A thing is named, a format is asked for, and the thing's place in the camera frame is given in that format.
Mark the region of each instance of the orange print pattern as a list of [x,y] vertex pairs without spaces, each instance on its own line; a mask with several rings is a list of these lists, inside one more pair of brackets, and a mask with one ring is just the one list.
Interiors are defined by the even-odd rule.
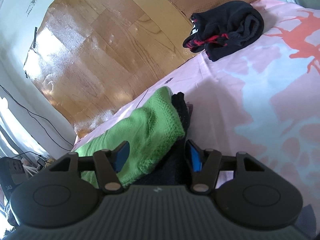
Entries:
[[266,36],[281,37],[283,41],[292,49],[298,50],[297,53],[291,54],[290,58],[308,58],[314,56],[315,58],[308,64],[307,73],[310,72],[311,67],[315,67],[320,74],[320,44],[314,46],[305,41],[306,37],[310,36],[313,32],[320,29],[320,18],[314,16],[310,11],[299,10],[300,12],[307,12],[307,17],[297,16],[292,19],[283,20],[281,22],[298,19],[301,21],[297,27],[292,31],[284,30],[280,27],[274,27],[281,31],[279,34],[265,34]]

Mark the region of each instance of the red and black garment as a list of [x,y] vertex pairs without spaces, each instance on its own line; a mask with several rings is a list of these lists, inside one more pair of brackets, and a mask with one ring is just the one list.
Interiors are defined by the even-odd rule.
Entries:
[[194,27],[183,47],[197,53],[203,49],[212,61],[255,42],[263,32],[261,14],[243,1],[230,1],[191,16]]

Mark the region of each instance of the green fleece fabric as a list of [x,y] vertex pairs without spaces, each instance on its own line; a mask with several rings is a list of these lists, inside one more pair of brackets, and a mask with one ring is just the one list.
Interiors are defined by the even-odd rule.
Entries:
[[[79,156],[92,156],[96,151],[114,150],[123,141],[128,141],[130,154],[117,174],[121,184],[127,187],[149,174],[172,145],[185,135],[171,96],[168,87],[159,88],[129,117],[75,151]],[[98,188],[94,171],[83,172],[81,178]]]

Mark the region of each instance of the ribbed gray surface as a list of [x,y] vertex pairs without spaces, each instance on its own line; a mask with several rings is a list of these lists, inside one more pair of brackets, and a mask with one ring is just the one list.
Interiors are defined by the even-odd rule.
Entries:
[[306,240],[294,227],[261,232],[231,223],[209,198],[192,195],[184,186],[131,186],[121,195],[106,196],[95,213],[76,225],[54,230],[21,226],[11,239]]

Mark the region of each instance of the folded black clothing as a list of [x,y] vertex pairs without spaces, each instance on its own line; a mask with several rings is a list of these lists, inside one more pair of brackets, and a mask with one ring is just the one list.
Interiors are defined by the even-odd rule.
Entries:
[[230,1],[191,16],[194,27],[183,47],[197,53],[205,49],[216,61],[255,42],[263,32],[261,14],[243,1]]
[[[177,110],[185,132],[190,125],[192,105],[186,105],[184,94],[179,92],[171,97],[171,102]],[[174,143],[169,152],[148,175],[135,181],[135,185],[187,185],[191,186],[192,177],[184,155],[185,138]]]

